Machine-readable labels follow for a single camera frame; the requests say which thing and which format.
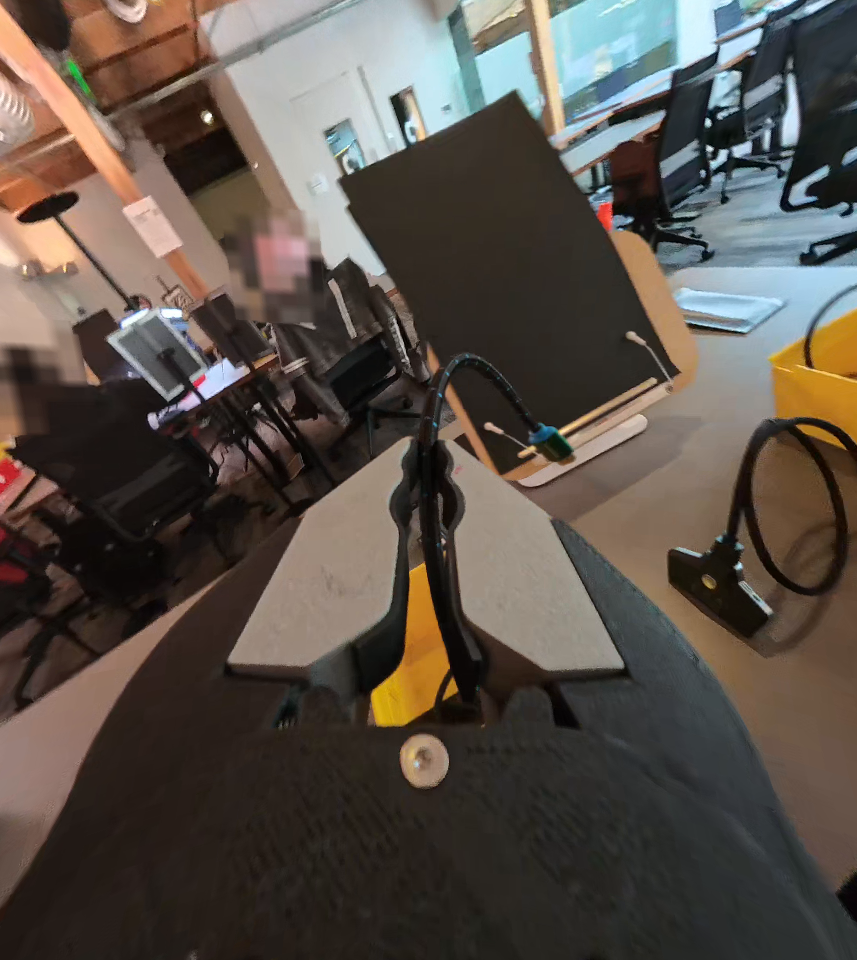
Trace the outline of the black chair with jacket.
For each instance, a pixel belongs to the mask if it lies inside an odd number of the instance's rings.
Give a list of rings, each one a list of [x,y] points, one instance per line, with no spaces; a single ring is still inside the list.
[[[294,397],[292,417],[322,417],[342,428],[326,450],[333,462],[360,432],[373,459],[384,420],[419,417],[410,385],[424,381],[421,355],[389,295],[353,260],[328,268],[311,257],[305,282],[270,322]]]

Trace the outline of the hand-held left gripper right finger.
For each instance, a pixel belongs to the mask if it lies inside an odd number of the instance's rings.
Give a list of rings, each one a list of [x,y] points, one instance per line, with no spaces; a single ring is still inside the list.
[[[625,661],[547,512],[457,443],[435,444],[456,627],[480,657],[477,685],[516,691],[611,678]]]

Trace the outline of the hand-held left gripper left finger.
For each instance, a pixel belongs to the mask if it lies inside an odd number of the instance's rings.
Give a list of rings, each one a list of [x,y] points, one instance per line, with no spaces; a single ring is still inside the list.
[[[231,676],[372,693],[405,648],[417,443],[395,443],[298,523],[227,657]]]

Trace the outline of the black floor lamp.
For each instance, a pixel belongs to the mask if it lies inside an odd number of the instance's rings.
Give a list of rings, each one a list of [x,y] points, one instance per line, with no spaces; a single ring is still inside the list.
[[[112,290],[112,292],[122,300],[122,303],[128,313],[134,313],[141,309],[141,302],[134,294],[128,294],[122,286],[113,279],[110,272],[88,248],[85,242],[77,235],[65,219],[65,216],[74,209],[78,203],[78,194],[75,192],[61,192],[40,198],[29,207],[16,213],[16,219],[22,225],[35,225],[44,222],[55,223],[63,234],[66,234],[91,268]]]

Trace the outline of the white paper sign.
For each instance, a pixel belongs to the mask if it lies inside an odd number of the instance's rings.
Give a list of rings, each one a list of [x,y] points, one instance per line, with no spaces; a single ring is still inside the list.
[[[180,235],[151,196],[125,205],[122,215],[156,258],[166,258],[181,250]]]

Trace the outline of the wooden post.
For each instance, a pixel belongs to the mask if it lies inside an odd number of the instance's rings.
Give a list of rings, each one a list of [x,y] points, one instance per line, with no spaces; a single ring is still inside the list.
[[[110,186],[122,208],[148,196],[138,188],[121,155],[105,137],[104,129],[93,120],[93,114],[74,95],[69,85],[1,2],[0,57],[36,91],[41,102],[61,121],[65,130],[74,137],[76,144],[82,149],[82,152],[102,179]],[[22,92],[30,103],[22,89],[16,85],[14,88]],[[171,268],[184,288],[195,299],[201,299],[208,293],[208,285],[194,270],[182,249],[163,258],[163,261]]]

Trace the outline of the white flat tray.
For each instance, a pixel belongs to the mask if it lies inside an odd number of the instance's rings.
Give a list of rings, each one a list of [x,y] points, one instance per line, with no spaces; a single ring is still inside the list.
[[[752,332],[785,306],[775,298],[688,287],[676,290],[674,301],[689,328],[734,335]]]

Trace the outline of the black mesh office chair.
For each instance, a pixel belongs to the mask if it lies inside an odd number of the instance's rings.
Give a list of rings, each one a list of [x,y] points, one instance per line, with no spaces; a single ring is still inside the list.
[[[51,383],[26,391],[26,432],[16,458],[56,485],[77,517],[37,517],[59,540],[58,560],[104,600],[130,608],[164,585],[169,560],[158,534],[189,518],[226,565],[234,563],[209,508],[218,466],[192,438],[150,427],[143,411],[97,387]]]

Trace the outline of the black-legged desk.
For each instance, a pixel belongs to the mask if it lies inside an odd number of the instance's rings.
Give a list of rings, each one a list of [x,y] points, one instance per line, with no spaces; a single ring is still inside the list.
[[[309,472],[320,473],[330,488],[337,483],[326,460],[284,407],[281,393],[269,377],[269,362],[274,359],[272,355],[262,357],[254,365],[242,368],[211,367],[208,373],[217,375],[216,385],[203,392],[180,366],[174,348],[169,347],[157,354],[157,360],[185,392],[174,406],[178,411],[175,419],[193,422],[207,414],[225,421],[230,440],[242,453],[249,453],[251,445],[259,451],[252,463],[285,507],[286,517],[299,518],[314,504],[314,498],[292,498],[289,495],[292,474],[254,426],[255,407],[267,417],[269,426],[301,458]]]

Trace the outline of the black board wooden stand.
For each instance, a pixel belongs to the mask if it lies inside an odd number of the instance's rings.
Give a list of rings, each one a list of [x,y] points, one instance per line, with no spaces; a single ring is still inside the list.
[[[509,93],[346,174],[348,211],[406,302],[484,465],[547,466],[688,387],[699,348],[650,247],[607,232],[558,150]]]

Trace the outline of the long wooden desk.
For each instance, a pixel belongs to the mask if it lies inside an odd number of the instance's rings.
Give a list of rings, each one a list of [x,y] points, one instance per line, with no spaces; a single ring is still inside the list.
[[[680,84],[678,90],[674,92],[670,91],[667,104],[671,105],[682,92],[696,90],[710,84],[716,77],[723,75],[723,73],[737,70],[748,58],[749,53],[745,53],[738,59],[716,66],[714,69],[704,72],[696,78]],[[605,162],[621,144],[631,141],[642,141],[647,136],[650,136],[651,132],[659,129],[666,115],[667,110],[663,110],[641,114],[624,123],[609,125],[604,128],[596,127],[595,132],[590,135],[570,143],[564,150],[559,150],[562,166],[572,177],[577,177],[585,170]]]

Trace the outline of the silver monitor on stand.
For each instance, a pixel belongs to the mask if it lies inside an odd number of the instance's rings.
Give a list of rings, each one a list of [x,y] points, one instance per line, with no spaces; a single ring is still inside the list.
[[[143,309],[105,337],[108,346],[165,402],[177,402],[204,378],[209,363],[173,307]]]

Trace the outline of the green exit light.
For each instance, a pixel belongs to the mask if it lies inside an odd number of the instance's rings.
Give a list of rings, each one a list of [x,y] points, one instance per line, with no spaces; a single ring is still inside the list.
[[[63,54],[61,59],[61,73],[65,81],[74,89],[74,91],[84,100],[98,105],[98,98],[91,89],[89,82],[84,77],[82,69],[70,54]]]

